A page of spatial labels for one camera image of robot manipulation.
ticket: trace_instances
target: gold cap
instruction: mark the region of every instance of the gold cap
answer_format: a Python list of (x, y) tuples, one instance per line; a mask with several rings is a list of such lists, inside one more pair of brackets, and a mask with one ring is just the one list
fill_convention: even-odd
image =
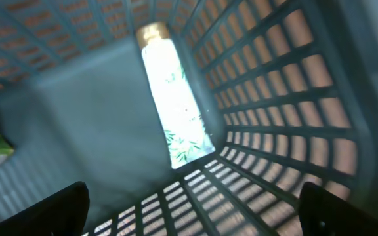
[(153, 39), (169, 39), (170, 33), (165, 22), (154, 22), (136, 31), (139, 47), (143, 49)]

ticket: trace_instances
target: dark object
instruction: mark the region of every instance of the dark object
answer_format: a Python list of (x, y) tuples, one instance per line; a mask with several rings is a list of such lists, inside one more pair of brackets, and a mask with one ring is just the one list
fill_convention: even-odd
[(300, 194), (304, 236), (378, 235), (378, 220), (311, 182)]
[(76, 182), (0, 223), (0, 235), (82, 234), (90, 206), (89, 191)]

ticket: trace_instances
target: basket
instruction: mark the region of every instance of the basket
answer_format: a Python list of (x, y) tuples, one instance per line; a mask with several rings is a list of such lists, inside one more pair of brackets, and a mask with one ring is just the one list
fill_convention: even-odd
[[(365, 12), (357, 1), (0, 0), (0, 120), (18, 147), (0, 166), (0, 221), (78, 180), (86, 235), (301, 235), (307, 181), (378, 218)], [(217, 150), (177, 170), (135, 38), (151, 22), (167, 23)]]

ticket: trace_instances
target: plastic basket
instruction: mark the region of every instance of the plastic basket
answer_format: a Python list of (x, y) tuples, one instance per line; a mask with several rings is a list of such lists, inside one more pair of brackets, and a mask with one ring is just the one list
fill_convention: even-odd
[[(378, 50), (370, 30), (357, 43), (363, 11), (0, 0), (0, 118), (19, 147), (0, 167), (0, 221), (77, 180), (88, 235), (300, 235), (306, 181), (378, 217)], [(134, 36), (157, 21), (218, 150), (177, 171)]]

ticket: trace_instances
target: gray surface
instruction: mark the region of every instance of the gray surface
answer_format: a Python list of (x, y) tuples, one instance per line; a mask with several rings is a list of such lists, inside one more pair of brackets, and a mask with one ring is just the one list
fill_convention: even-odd
[[(182, 58), (220, 151), (224, 121), (193, 59)], [(132, 37), (0, 93), (0, 117), (18, 146), (0, 167), (0, 221), (82, 180), (87, 225), (99, 224), (175, 174)]]

